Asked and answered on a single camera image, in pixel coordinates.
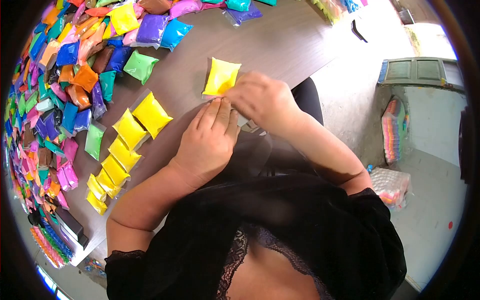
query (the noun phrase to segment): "colorful clay packet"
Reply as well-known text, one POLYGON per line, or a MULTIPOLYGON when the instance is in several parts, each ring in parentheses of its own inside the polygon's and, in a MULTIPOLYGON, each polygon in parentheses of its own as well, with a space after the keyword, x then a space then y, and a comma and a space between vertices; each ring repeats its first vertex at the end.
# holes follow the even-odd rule
POLYGON ((160 42, 160 47, 168 48, 171 52, 181 42, 183 37, 193 28, 193 25, 187 25, 173 19, 165 28, 160 42))
POLYGON ((148 78, 152 74, 153 66, 158 62, 158 59, 138 53, 138 50, 132 53, 128 59, 123 70, 132 77, 140 80, 142 85, 145 85, 148 78))
POLYGON ((225 0, 228 8, 239 12, 246 12, 250 3, 251 0, 225 0))
POLYGON ((72 81, 71 84, 79 85, 84 88, 85 91, 91 93, 92 89, 98 81, 98 74, 95 73, 90 66, 83 65, 78 70, 77 74, 72 81))
POLYGON ((98 212, 99 215, 103 216, 103 214, 108 209, 107 205, 104 202, 101 202, 99 199, 95 197, 95 195, 87 189, 87 201, 92 205, 92 207, 98 212))
POLYGON ((226 62, 212 57, 212 69, 203 94, 209 96, 223 95, 226 90, 235 85, 240 66, 241 63, 226 62))
POLYGON ((172 8, 168 0, 139 0, 137 4, 151 14, 164 14, 172 8))
POLYGON ((234 27, 239 27, 242 24, 242 22, 260 18, 263 16, 253 2, 250 3, 250 7, 245 12, 239 12, 239 11, 227 8, 222 12, 222 14, 227 18, 228 21, 230 21, 230 23, 234 27))
POLYGON ((84 110, 91 106, 90 100, 88 99, 87 94, 84 89, 79 85, 70 85, 65 88, 68 95, 72 99, 73 104, 78 106, 79 110, 84 110))
POLYGON ((118 35, 123 35, 140 26, 131 2, 113 9, 107 13, 107 16, 110 16, 110 22, 118 35))
POLYGON ((112 53, 105 71, 117 71, 117 75, 122 74, 122 69, 127 63, 128 58, 132 54, 133 49, 130 47, 117 47, 112 53))
POLYGON ((117 136, 117 138, 113 141, 110 147, 108 147, 108 151, 113 155, 113 157, 118 161, 118 163, 127 173, 129 173, 133 169, 133 167, 142 157, 135 151, 128 150, 127 146, 123 143, 123 140, 120 136, 117 136))
POLYGON ((146 90, 132 106, 133 113, 155 139, 158 133, 171 121, 150 90, 146 90))
POLYGON ((136 151, 148 139, 148 133, 135 121, 129 109, 123 113, 113 128, 130 151, 136 151))
POLYGON ((88 128, 87 139, 85 140, 85 151, 96 160, 100 160, 100 146, 102 145, 105 130, 105 126, 95 121, 93 121, 88 128))
POLYGON ((95 176, 93 176, 93 174, 90 174, 90 177, 87 180, 87 186, 90 189, 90 192, 93 193, 95 198, 97 198, 101 202, 105 202, 105 200, 107 199, 107 193, 98 183, 98 181, 96 180, 95 176))
POLYGON ((75 125, 73 126, 74 134, 77 134, 80 131, 88 130, 90 124, 92 123, 92 110, 86 109, 77 113, 75 117, 75 125))
POLYGON ((202 2, 200 0, 183 0, 175 3, 170 9, 169 20, 173 20, 184 14, 191 12, 198 12, 202 7, 202 2))
POLYGON ((115 74, 117 71, 103 72, 98 76, 100 87, 102 88, 103 99, 107 102, 112 101, 113 85, 115 83, 115 74))
POLYGON ((125 181, 130 180, 130 175, 122 169, 112 154, 107 156, 101 164, 110 179, 112 179, 113 184, 116 186, 123 186, 125 181))
POLYGON ((100 87, 100 82, 96 82, 92 89, 92 110, 93 118, 95 120, 101 118, 103 114, 107 111, 107 106, 103 102, 102 88, 100 87))
POLYGON ((107 192, 107 195, 115 199, 115 197, 118 195, 118 193, 121 190, 121 186, 116 186, 110 176, 108 176, 107 172, 105 169, 101 169, 100 173, 95 177, 96 181, 98 184, 102 187, 104 191, 107 192))

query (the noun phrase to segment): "plastic bag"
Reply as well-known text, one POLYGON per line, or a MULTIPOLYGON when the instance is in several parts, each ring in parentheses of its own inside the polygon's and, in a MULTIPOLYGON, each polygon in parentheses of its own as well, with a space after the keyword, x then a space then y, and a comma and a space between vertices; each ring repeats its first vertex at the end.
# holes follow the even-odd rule
POLYGON ((152 74, 153 66, 158 62, 158 59, 143 55, 135 50, 128 59, 123 70, 132 77, 140 80, 142 85, 145 85, 148 78, 152 74))
POLYGON ((125 172, 130 172, 136 163, 142 157, 137 154, 135 151, 128 150, 127 146, 123 143, 123 140, 120 136, 113 141, 112 145, 108 148, 108 151, 113 155, 113 157, 118 161, 122 166, 125 172))
POLYGON ((110 22, 118 35, 123 35, 140 26, 131 3, 115 8, 107 16, 110 16, 110 22))
POLYGON ((98 81, 98 74, 95 73, 90 66, 83 65, 78 70, 77 74, 72 81, 71 84, 76 84, 84 88, 85 91, 91 93, 95 83, 98 81))
POLYGON ((123 186, 126 180, 130 180, 130 175, 122 169, 112 154, 102 161, 101 164, 116 186, 123 186))
POLYGON ((87 139, 85 140, 85 151, 96 160, 100 159, 100 146, 102 145, 105 130, 105 126, 94 121, 90 124, 90 128, 88 128, 87 139))
POLYGON ((173 19, 165 28, 160 46, 168 48, 173 52, 173 49, 192 28, 193 25, 187 25, 177 19, 173 19))
POLYGON ((198 12, 202 8, 202 2, 200 0, 183 0, 175 3, 175 5, 170 8, 170 18, 173 20, 184 14, 190 12, 198 12))
POLYGON ((88 99, 87 94, 84 89, 79 85, 70 85, 65 88, 68 95, 72 99, 73 104, 78 106, 79 110, 84 110, 91 106, 90 100, 88 99))
POLYGON ((239 12, 246 12, 250 6, 251 0, 225 0, 228 8, 239 12))
POLYGON ((135 121, 128 109, 113 125, 113 128, 117 131, 130 151, 135 151, 140 148, 143 142, 148 139, 147 132, 135 121))
POLYGON ((168 0, 139 0, 137 4, 151 14, 164 14, 172 8, 168 0))
POLYGON ((102 88, 98 81, 92 89, 92 102, 93 118, 97 120, 107 111, 107 106, 105 106, 105 103, 103 102, 102 88))
POLYGON ((102 88, 103 99, 107 102, 112 101, 113 85, 115 83, 115 74, 117 71, 103 72, 98 76, 102 88))
POLYGON ((231 63, 212 57, 212 69, 203 92, 204 95, 221 96, 233 87, 241 63, 231 63))
POLYGON ((370 173, 370 179, 373 190, 390 210, 400 210, 405 207, 406 195, 412 191, 410 174, 375 168, 370 173))
POLYGON ((230 21, 230 23, 234 27, 240 26, 242 22, 245 22, 251 19, 260 18, 263 16, 253 2, 250 3, 250 7, 246 12, 239 12, 239 11, 227 8, 222 12, 222 14, 225 15, 225 17, 230 21))
POLYGON ((148 130, 155 139, 158 133, 171 121, 150 90, 146 90, 132 107, 132 115, 148 130))

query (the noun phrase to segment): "plastic packaging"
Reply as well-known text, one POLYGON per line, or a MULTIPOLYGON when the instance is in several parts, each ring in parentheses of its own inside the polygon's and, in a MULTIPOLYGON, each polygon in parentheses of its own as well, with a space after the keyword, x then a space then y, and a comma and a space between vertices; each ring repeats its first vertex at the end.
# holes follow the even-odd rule
POLYGON ((103 102, 102 88, 100 87, 100 82, 96 82, 92 89, 92 110, 93 118, 95 120, 101 118, 103 114, 107 111, 107 106, 103 102))
POLYGON ((143 142, 148 139, 147 132, 135 121, 128 109, 113 125, 113 128, 117 131, 130 151, 136 151, 136 149, 140 148, 143 142))
POLYGON ((164 14, 172 8, 168 0, 139 0, 137 4, 151 14, 164 14))
POLYGON ((95 195, 92 193, 92 191, 87 190, 87 196, 86 196, 87 201, 93 206, 93 208, 103 216, 105 211, 107 210, 107 205, 100 200, 98 200, 95 195))
POLYGON ((73 65, 77 63, 78 50, 80 48, 80 41, 75 43, 65 44, 58 51, 57 66, 73 65))
POLYGON ((95 176, 93 176, 93 174, 90 174, 90 177, 87 180, 87 186, 90 189, 90 192, 93 193, 95 198, 97 198, 101 202, 105 202, 105 200, 107 199, 107 193, 100 186, 100 184, 96 180, 95 176))
POLYGON ((77 133, 80 131, 88 130, 90 128, 90 123, 92 122, 92 110, 86 109, 77 113, 75 117, 75 125, 73 126, 73 132, 77 133))
POLYGON ((125 64, 125 67, 123 67, 123 70, 145 85, 152 74, 153 66, 157 62, 158 59, 140 54, 138 50, 135 50, 125 64))
POLYGON ((127 146, 123 143, 123 140, 120 136, 113 141, 112 145, 108 148, 108 151, 113 155, 113 157, 118 161, 122 166, 125 172, 130 172, 136 163, 142 157, 137 154, 135 151, 128 150, 127 146))
POLYGON ((84 89, 79 85, 70 85, 65 88, 70 98, 72 98, 73 104, 78 106, 79 110, 84 110, 91 106, 90 100, 84 89))
POLYGON ((110 179, 112 179, 113 184, 116 186, 123 186, 126 180, 130 180, 130 175, 122 169, 112 154, 107 156, 101 164, 110 179))
POLYGON ((105 68, 110 61, 114 50, 115 48, 113 47, 105 47, 100 53, 98 53, 95 59, 95 63, 92 66, 92 70, 98 74, 105 71, 105 68))
POLYGON ((100 159, 100 146, 102 145, 105 130, 105 126, 94 121, 90 124, 90 128, 88 128, 87 139, 85 140, 85 151, 96 160, 100 159))
POLYGON ((98 74, 95 73, 90 68, 90 66, 86 64, 80 67, 77 74, 75 74, 75 77, 73 78, 72 81, 70 81, 70 83, 79 85, 82 88, 84 88, 85 91, 91 93, 97 81, 98 81, 98 74))
POLYGON ((123 35, 140 26, 132 3, 113 9, 107 16, 110 16, 110 22, 118 35, 123 35))
POLYGON ((203 92, 204 95, 221 96, 233 87, 241 63, 231 63, 212 57, 212 69, 203 92))
POLYGON ((239 12, 246 12, 250 6, 251 0, 225 0, 228 8, 239 12))
POLYGON ((198 12, 202 7, 202 2, 200 0, 182 0, 175 5, 172 6, 170 9, 170 18, 169 20, 173 20, 184 14, 190 12, 198 12))
POLYGON ((155 139, 158 133, 171 121, 150 90, 146 90, 133 105, 132 115, 148 130, 155 139))
POLYGON ((100 87, 102 88, 103 99, 107 102, 112 101, 113 84, 115 83, 115 74, 117 71, 103 72, 98 76, 100 87))
POLYGON ((187 25, 177 19, 173 19, 165 28, 160 46, 168 48, 173 52, 173 49, 192 28, 193 25, 187 25))
POLYGON ((70 102, 65 104, 65 110, 63 112, 62 127, 73 134, 73 127, 75 125, 75 119, 77 117, 78 107, 70 102))
POLYGON ((110 61, 108 62, 105 71, 117 71, 122 73, 122 69, 127 63, 128 58, 132 54, 133 49, 130 47, 117 47, 112 53, 110 61))
POLYGON ((263 16, 253 2, 250 3, 250 7, 245 12, 239 12, 239 11, 227 8, 222 12, 222 14, 225 15, 225 17, 230 21, 230 23, 234 27, 240 26, 242 22, 245 22, 251 19, 260 18, 263 16))
POLYGON ((103 168, 101 169, 100 173, 95 177, 95 179, 101 186, 101 188, 106 191, 108 196, 112 199, 114 199, 121 190, 121 187, 116 186, 113 183, 112 179, 108 176, 107 172, 103 168))
POLYGON ((400 210, 407 204, 407 193, 412 192, 410 174, 375 168, 370 173, 373 190, 390 210, 400 210))

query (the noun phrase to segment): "modeling clay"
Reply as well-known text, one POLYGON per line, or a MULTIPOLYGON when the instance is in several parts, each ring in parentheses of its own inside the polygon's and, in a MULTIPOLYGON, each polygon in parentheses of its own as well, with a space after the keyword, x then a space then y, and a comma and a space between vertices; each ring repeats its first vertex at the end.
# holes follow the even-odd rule
POLYGON ((104 132, 105 128, 100 124, 90 124, 90 128, 88 128, 85 151, 96 160, 100 159, 100 146, 104 132))
POLYGON ((173 19, 165 28, 160 46, 163 48, 169 48, 173 52, 173 49, 180 43, 183 37, 192 29, 193 25, 187 25, 173 19))
POLYGON ((251 0, 225 0, 227 7, 239 12, 246 12, 251 0))
POLYGON ((98 81, 98 74, 92 71, 88 65, 83 65, 78 70, 71 84, 79 85, 87 92, 92 92, 95 83, 98 81))
POLYGON ((90 177, 87 180, 87 186, 90 189, 90 192, 93 193, 95 198, 97 198, 101 202, 105 202, 107 194, 105 193, 105 190, 100 186, 98 181, 96 181, 96 178, 95 176, 93 176, 93 174, 90 174, 90 177))
POLYGON ((123 35, 139 27, 132 3, 113 9, 107 16, 110 16, 110 22, 118 35, 123 35))
POLYGON ((58 51, 57 66, 73 65, 77 63, 80 41, 63 45, 58 51))
POLYGON ((122 169, 112 154, 102 161, 101 164, 116 186, 123 186, 125 181, 130 178, 130 175, 122 169))
POLYGON ((73 127, 75 125, 75 119, 77 117, 78 107, 70 102, 65 104, 65 110, 63 112, 63 119, 61 125, 65 130, 73 134, 73 127))
POLYGON ((107 210, 107 205, 100 200, 98 200, 95 195, 92 193, 92 191, 88 192, 87 195, 87 201, 93 206, 93 208, 98 212, 101 216, 105 213, 107 210))
POLYGON ((173 120, 155 99, 152 92, 148 93, 145 99, 140 102, 132 115, 148 130, 153 139, 156 138, 168 122, 173 120))
POLYGON ((138 50, 135 50, 123 70, 145 84, 157 62, 158 59, 140 54, 138 50))
POLYGON ((115 48, 113 47, 106 47, 100 53, 98 53, 95 59, 95 63, 92 66, 92 70, 98 74, 105 71, 105 68, 107 67, 108 62, 110 61, 110 58, 114 50, 115 48))
POLYGON ((113 128, 118 132, 130 151, 140 147, 147 137, 147 132, 135 121, 133 115, 127 109, 113 128))
POLYGON ((83 130, 88 130, 90 128, 90 123, 92 122, 92 110, 86 109, 77 113, 75 117, 75 125, 73 126, 73 132, 80 132, 83 130))
POLYGON ((84 110, 91 106, 90 100, 88 99, 87 94, 81 86, 70 85, 66 87, 65 90, 70 95, 70 98, 72 98, 73 104, 78 106, 79 110, 84 110))
POLYGON ((163 32, 168 23, 168 16, 148 14, 143 18, 138 29, 137 43, 160 44, 163 32))
POLYGON ((108 151, 113 155, 113 157, 118 161, 118 163, 127 173, 131 171, 131 169, 135 166, 138 160, 142 157, 135 151, 128 150, 127 146, 123 143, 121 137, 119 136, 117 136, 117 138, 113 141, 112 145, 110 145, 108 151))
POLYGON ((108 176, 105 169, 102 169, 100 173, 95 177, 98 184, 102 187, 104 191, 110 196, 110 198, 115 198, 115 196, 120 192, 121 187, 116 186, 112 179, 108 176))
POLYGON ((172 8, 172 3, 168 0, 139 0, 137 4, 152 14, 164 14, 172 8))
POLYGON ((212 57, 212 69, 203 94, 221 96, 235 85, 241 63, 231 63, 212 57))

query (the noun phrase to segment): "purple clay packet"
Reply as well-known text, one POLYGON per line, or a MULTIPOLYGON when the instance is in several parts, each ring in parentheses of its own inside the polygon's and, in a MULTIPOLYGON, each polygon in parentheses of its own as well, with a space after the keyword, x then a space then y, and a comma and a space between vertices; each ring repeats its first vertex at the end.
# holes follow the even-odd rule
POLYGON ((168 16, 148 14, 138 29, 137 43, 160 44, 168 23, 168 16))
POLYGON ((102 88, 100 82, 96 82, 92 89, 92 99, 93 99, 93 118, 98 120, 103 116, 107 111, 107 106, 103 101, 102 88))

